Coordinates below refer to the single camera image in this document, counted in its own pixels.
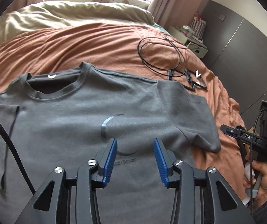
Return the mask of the person's right hand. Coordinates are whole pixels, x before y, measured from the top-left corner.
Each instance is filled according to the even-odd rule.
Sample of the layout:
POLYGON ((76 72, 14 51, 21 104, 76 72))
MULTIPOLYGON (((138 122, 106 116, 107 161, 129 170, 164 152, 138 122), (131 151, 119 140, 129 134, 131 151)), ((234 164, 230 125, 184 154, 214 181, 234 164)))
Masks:
POLYGON ((257 160, 252 161, 252 167, 262 174, 260 188, 257 197, 253 199, 252 206, 256 209, 260 207, 267 207, 267 163, 257 160))

